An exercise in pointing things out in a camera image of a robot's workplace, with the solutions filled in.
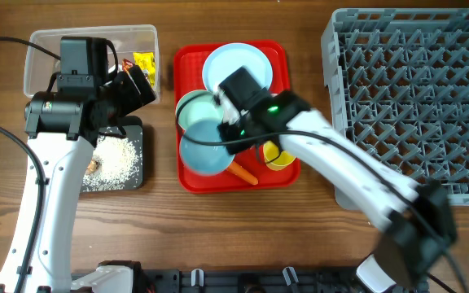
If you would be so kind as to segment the yellow snack wrapper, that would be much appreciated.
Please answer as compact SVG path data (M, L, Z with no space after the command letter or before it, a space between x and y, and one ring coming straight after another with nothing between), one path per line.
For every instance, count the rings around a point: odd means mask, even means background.
M140 67L151 86L156 83L156 59L152 52L134 52L135 64Z

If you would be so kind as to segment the orange carrot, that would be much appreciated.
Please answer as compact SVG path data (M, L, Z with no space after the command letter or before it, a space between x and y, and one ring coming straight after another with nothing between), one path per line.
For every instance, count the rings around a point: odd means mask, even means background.
M241 165L237 164L234 161L230 163L226 170L234 174L236 177L249 183L250 185L255 186L259 183L258 179L255 176L253 176L249 171L247 171L245 168L243 168Z

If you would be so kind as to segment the light blue bowl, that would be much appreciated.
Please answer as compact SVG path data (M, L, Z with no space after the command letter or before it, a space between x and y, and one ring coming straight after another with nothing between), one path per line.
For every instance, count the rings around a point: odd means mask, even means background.
M219 120L201 120L190 125L184 134L197 141L220 142L217 130ZM180 158L184 165L192 172L203 176L213 176L223 172L234 160L234 156L227 152L225 146L204 146L182 138Z

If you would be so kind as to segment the green bowl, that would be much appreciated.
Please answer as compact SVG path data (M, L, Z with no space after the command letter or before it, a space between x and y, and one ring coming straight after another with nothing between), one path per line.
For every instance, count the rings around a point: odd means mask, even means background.
M183 95L176 106L175 112L185 104L180 111L178 124L184 130L201 120L216 120L222 122L224 111L214 101L214 94L207 90L193 90Z

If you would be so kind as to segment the light blue plate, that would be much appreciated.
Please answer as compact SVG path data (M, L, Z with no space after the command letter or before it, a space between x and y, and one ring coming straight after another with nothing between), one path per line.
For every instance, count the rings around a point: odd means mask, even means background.
M239 68L246 68L260 86L270 89L273 69L269 59L255 46L235 42L216 48L206 58L202 69L206 90L216 91L220 83Z

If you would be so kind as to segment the red silver candy wrapper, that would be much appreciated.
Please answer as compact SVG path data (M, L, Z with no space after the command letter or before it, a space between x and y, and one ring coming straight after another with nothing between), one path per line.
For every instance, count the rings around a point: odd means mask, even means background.
M133 62L129 61L128 59L122 59L122 70L124 72L128 72L133 66Z

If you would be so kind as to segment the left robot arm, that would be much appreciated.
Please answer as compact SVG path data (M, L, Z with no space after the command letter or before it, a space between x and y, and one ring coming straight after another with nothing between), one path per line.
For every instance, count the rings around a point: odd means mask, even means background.
M107 260L81 278L71 270L72 232L85 171L106 127L132 120L155 94L138 67L110 69L117 54L99 37L62 37L60 70L24 111L19 146L28 171L0 292L144 292L142 266Z

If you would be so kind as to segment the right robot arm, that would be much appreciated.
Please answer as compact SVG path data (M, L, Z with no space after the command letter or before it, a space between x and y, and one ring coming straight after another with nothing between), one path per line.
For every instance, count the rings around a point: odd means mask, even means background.
M185 164L218 161L271 141L324 176L356 204L381 233L356 276L370 292L414 288L445 258L463 291L464 273L450 252L458 233L448 192L438 181L419 184L374 159L338 133L322 113L290 90L271 94L246 68L213 92L220 122L203 120L180 132L194 155Z

